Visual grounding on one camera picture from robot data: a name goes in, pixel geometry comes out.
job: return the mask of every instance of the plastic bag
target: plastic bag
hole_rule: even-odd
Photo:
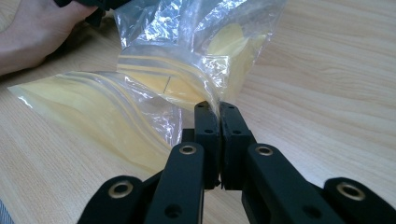
[[[233,102],[285,0],[135,0],[116,10],[118,71],[181,107]],[[175,82],[168,90],[167,84]]]
[[[118,72],[11,87],[44,117],[151,175],[192,125],[193,106],[232,101],[286,0],[134,0],[115,12]]]
[[[182,110],[123,74],[71,72],[9,89],[142,172],[163,169],[181,137]]]

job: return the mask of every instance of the wooden table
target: wooden table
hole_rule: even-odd
[[[0,29],[18,1],[0,3]],[[260,142],[310,182],[360,181],[396,206],[396,2],[289,0],[236,105]],[[114,21],[84,26],[70,46],[0,82],[0,199],[16,223],[75,223],[126,163],[38,116],[7,87],[67,71],[114,71]],[[246,223],[238,192],[205,195],[204,223]]]

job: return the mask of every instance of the ziplock bag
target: ziplock bag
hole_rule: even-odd
[[[44,117],[136,169],[160,171],[193,106],[232,101],[285,0],[134,0],[115,11],[117,72],[70,72],[11,87]]]

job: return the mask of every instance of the finger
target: finger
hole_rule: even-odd
[[[64,19],[79,22],[90,16],[96,9],[97,7],[87,7],[77,1],[72,1],[69,5],[62,7],[62,14]]]

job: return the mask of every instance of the yellow object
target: yellow object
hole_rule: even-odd
[[[266,35],[244,37],[242,27],[237,23],[224,26],[212,39],[207,49],[208,55],[227,56],[230,65],[227,89],[222,96],[223,101],[233,101],[240,92],[257,52],[265,41]]]
[[[118,72],[141,82],[174,105],[193,111],[195,105],[208,101],[212,106],[219,100],[213,83],[199,69],[175,60],[152,56],[120,55],[122,59],[166,63],[169,68],[118,64]]]
[[[128,161],[140,176],[153,175],[166,163],[170,146],[147,124],[130,94],[108,78],[73,72],[10,90],[41,115]]]

